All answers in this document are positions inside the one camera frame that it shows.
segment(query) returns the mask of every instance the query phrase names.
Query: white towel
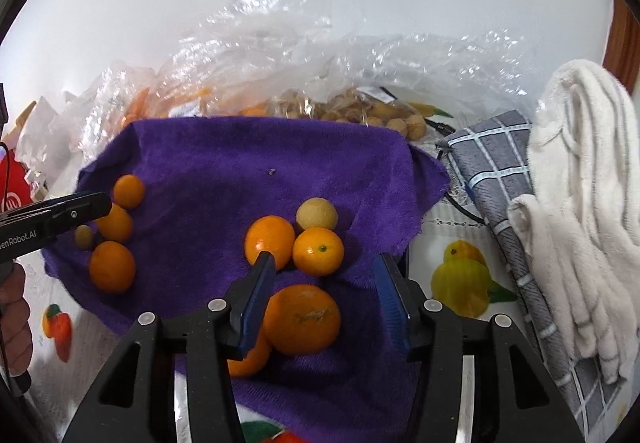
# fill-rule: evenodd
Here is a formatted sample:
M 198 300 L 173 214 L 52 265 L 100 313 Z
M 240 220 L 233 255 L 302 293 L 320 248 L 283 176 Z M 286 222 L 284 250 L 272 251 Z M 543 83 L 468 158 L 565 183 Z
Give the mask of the white towel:
M 574 359 L 628 378 L 640 318 L 640 149 L 626 90 L 574 60 L 554 73 L 529 140 L 535 196 L 508 208 Z

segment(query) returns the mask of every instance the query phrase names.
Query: human hand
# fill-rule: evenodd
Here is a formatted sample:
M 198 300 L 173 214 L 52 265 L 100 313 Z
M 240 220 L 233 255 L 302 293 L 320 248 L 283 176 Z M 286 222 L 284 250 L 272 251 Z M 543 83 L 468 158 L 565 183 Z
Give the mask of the human hand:
M 13 376 L 19 376 L 27 370 L 33 355 L 33 340 L 28 323 L 31 310 L 23 297 L 24 278 L 24 269 L 20 264 L 14 263 L 11 274 L 0 287 L 0 328 L 9 372 Z

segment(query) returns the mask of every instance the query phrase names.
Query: orange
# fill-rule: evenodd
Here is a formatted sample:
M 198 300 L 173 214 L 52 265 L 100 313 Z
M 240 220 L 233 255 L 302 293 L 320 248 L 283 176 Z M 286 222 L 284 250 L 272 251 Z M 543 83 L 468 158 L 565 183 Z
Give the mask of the orange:
M 319 287 L 296 284 L 271 297 L 262 329 L 279 352 L 292 357 L 313 355 L 335 342 L 340 310 Z
M 293 245 L 293 263 L 300 271 L 324 277 L 336 271 L 344 258 L 344 245 L 334 232 L 313 227 L 302 232 Z
M 105 241 L 94 249 L 89 259 L 89 276 L 105 293 L 124 293 L 136 276 L 136 260 L 123 245 Z
M 244 238 L 244 254 L 249 264 L 254 264 L 261 251 L 269 251 L 276 261 L 276 268 L 282 269 L 291 260 L 296 232 L 287 219 L 266 216 L 249 227 Z
M 131 210 L 145 198 L 145 184 L 133 174 L 126 174 L 113 185 L 114 203 Z
M 237 378 L 239 376 L 251 376 L 261 371 L 271 355 L 271 346 L 265 338 L 262 331 L 258 333 L 258 339 L 255 342 L 255 347 L 247 353 L 244 360 L 236 362 L 236 360 L 226 360 L 229 366 L 229 374 L 231 378 Z
M 247 107 L 240 111 L 240 116 L 267 116 L 263 105 L 255 105 Z
M 94 222 L 107 241 L 125 243 L 133 232 L 133 219 L 124 208 L 115 203 L 111 205 L 108 216 L 96 219 Z

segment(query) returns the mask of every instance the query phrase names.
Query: small green lime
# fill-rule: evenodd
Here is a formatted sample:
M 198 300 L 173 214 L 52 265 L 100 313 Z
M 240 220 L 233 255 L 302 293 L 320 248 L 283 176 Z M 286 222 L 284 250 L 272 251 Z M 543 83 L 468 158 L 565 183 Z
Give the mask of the small green lime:
M 94 231 L 87 225 L 80 225 L 74 234 L 78 248 L 90 251 L 94 249 Z

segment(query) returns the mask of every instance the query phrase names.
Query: red box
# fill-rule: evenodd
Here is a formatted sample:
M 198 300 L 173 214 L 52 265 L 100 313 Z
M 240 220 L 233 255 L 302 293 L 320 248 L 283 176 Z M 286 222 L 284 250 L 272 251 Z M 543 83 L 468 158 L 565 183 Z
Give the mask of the red box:
M 31 190 L 29 184 L 24 180 L 24 168 L 15 160 L 14 151 L 9 151 L 9 187 L 7 189 L 6 204 L 4 203 L 4 184 L 6 178 L 7 158 L 4 150 L 0 149 L 0 212 L 14 210 L 25 204 L 33 203 L 31 200 Z

